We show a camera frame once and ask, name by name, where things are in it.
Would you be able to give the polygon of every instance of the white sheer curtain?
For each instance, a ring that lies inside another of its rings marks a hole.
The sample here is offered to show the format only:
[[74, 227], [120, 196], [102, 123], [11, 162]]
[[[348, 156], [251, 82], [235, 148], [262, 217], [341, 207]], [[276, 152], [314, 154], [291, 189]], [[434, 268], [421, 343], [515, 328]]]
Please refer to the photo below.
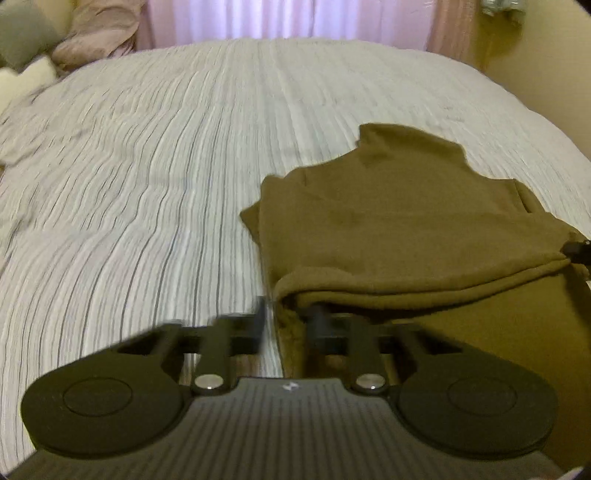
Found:
[[147, 0], [140, 48], [225, 38], [358, 39], [425, 50], [436, 0]]

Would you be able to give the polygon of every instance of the curtain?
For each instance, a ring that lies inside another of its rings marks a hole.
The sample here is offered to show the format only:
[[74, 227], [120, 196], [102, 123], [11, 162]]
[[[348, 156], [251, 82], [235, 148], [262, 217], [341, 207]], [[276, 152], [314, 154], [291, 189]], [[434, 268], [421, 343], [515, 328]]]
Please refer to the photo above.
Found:
[[148, 0], [138, 48], [324, 37], [425, 50], [436, 0]]
[[478, 0], [437, 0], [427, 50], [467, 61]]

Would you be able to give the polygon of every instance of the white fluffy pillow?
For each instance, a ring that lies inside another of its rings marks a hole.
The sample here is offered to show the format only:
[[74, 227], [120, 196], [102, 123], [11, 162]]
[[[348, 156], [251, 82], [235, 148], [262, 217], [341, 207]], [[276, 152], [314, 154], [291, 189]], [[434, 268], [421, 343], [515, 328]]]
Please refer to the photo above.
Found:
[[42, 56], [20, 75], [9, 68], [0, 69], [0, 114], [8, 105], [57, 80], [51, 60]]

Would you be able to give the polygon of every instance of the black device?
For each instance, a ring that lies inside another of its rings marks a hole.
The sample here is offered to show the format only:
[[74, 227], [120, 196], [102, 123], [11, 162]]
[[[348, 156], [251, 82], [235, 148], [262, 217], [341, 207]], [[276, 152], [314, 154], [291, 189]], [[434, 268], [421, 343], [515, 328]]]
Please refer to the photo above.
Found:
[[570, 258], [572, 263], [587, 266], [591, 270], [591, 240], [584, 242], [566, 242], [562, 253]]
[[[561, 474], [539, 449], [557, 410], [540, 377], [409, 322], [302, 312], [307, 354], [344, 379], [236, 378], [265, 304], [208, 327], [164, 325], [41, 377], [21, 414], [37, 451], [11, 480], [526, 479]], [[185, 353], [201, 358], [178, 384]], [[381, 354], [400, 378], [390, 386]]]
[[591, 0], [577, 0], [577, 2], [587, 11], [588, 14], [591, 14]]

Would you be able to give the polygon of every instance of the striped bed cover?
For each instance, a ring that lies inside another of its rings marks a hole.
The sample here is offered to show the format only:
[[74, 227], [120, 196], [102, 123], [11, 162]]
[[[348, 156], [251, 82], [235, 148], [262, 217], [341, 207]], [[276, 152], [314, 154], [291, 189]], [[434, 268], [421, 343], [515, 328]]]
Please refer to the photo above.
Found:
[[[249, 310], [264, 286], [239, 212], [266, 175], [351, 150], [365, 122], [457, 141], [476, 171], [523, 181], [591, 234], [587, 158], [476, 70], [425, 52], [202, 43], [99, 61], [4, 112], [0, 472], [33, 451], [19, 406], [40, 375], [166, 320]], [[267, 333], [243, 374], [281, 375]]]

